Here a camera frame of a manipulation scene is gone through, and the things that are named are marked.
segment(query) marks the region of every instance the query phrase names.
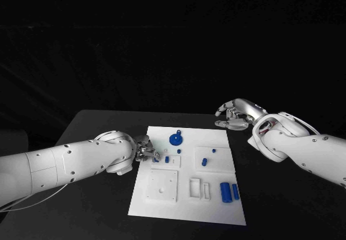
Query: black table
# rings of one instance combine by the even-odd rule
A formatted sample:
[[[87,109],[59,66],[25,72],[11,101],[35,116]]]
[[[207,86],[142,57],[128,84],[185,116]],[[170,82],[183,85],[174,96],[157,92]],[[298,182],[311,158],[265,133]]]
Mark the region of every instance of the black table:
[[[82,110],[56,145],[148,126],[220,129],[211,114]],[[246,226],[128,216],[138,162],[125,175],[103,172],[64,187],[43,203],[7,214],[0,239],[285,239],[346,237],[346,190],[286,159],[275,163],[246,143],[250,129],[227,130]],[[14,208],[46,198],[34,194]]]

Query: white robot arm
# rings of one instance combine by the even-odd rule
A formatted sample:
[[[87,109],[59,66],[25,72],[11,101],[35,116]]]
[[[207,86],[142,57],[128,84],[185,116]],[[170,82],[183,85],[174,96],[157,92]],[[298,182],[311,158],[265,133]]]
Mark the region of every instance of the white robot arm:
[[[289,157],[301,169],[346,187],[344,139],[319,134],[302,120],[285,112],[268,114],[256,104],[242,98],[226,102],[214,115],[219,116],[223,111],[226,121],[216,121],[214,125],[239,131],[252,124],[247,143],[268,159],[279,163]],[[295,120],[315,135],[309,135]]]
[[[132,170],[133,158],[158,161],[159,155],[146,135],[132,139],[119,131],[108,131],[92,140],[0,157],[0,206],[103,170],[125,174]]]

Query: blue object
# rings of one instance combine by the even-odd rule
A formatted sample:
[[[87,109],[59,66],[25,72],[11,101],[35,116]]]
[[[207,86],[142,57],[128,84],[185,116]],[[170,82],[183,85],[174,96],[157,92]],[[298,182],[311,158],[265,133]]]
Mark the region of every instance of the blue object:
[[[232,194],[233,194],[233,199],[234,199],[234,200],[239,200],[239,194],[237,194],[236,184],[232,184]]]
[[[206,158],[203,158],[203,161],[201,161],[201,166],[206,166],[206,164],[207,164],[207,159],[206,159]]]
[[[170,137],[168,137],[168,143],[172,146],[178,146],[181,144],[181,142],[183,142],[181,131],[177,130],[175,134],[170,135]]]
[[[227,182],[221,182],[219,184],[219,188],[220,188],[221,202],[227,204],[227,203],[230,203],[233,201],[232,200],[229,183]]]

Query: black background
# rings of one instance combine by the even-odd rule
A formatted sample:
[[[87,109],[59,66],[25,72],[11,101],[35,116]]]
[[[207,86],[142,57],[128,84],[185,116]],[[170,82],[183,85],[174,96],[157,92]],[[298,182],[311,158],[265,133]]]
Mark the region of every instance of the black background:
[[[346,138],[344,10],[327,0],[1,3],[0,127],[24,129],[35,150],[83,109],[213,114],[244,98]]]

